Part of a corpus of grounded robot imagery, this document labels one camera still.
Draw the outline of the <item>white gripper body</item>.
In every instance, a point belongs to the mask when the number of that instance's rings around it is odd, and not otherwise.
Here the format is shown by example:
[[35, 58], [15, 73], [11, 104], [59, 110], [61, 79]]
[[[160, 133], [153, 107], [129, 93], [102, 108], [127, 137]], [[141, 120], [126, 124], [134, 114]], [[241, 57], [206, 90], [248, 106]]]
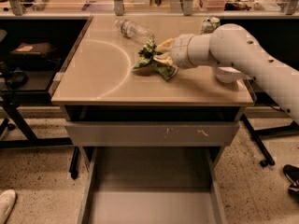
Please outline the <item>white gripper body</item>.
[[174, 65], [180, 69], [195, 68], [188, 54], [188, 46], [192, 41], [193, 34], [183, 34], [178, 36], [170, 49], [170, 58]]

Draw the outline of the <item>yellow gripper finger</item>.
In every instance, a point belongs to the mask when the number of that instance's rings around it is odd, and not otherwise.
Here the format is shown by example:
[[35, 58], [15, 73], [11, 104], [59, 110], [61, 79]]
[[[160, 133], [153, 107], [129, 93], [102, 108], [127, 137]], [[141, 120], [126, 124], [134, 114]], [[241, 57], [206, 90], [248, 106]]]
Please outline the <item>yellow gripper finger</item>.
[[175, 42], [175, 38], [169, 38], [156, 47], [156, 51], [160, 53], [169, 52]]
[[177, 66], [173, 63], [170, 57], [159, 58], [158, 56], [153, 57], [153, 61], [156, 63], [157, 67], [165, 67], [165, 68], [176, 68]]

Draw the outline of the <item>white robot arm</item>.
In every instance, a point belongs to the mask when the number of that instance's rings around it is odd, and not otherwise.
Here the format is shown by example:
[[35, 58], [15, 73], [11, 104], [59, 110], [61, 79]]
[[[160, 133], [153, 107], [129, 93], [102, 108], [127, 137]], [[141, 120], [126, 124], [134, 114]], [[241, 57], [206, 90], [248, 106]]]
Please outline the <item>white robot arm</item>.
[[251, 77], [295, 122], [299, 122], [299, 71], [268, 54], [245, 28], [224, 24], [210, 34], [183, 34], [156, 48], [181, 69], [232, 67]]

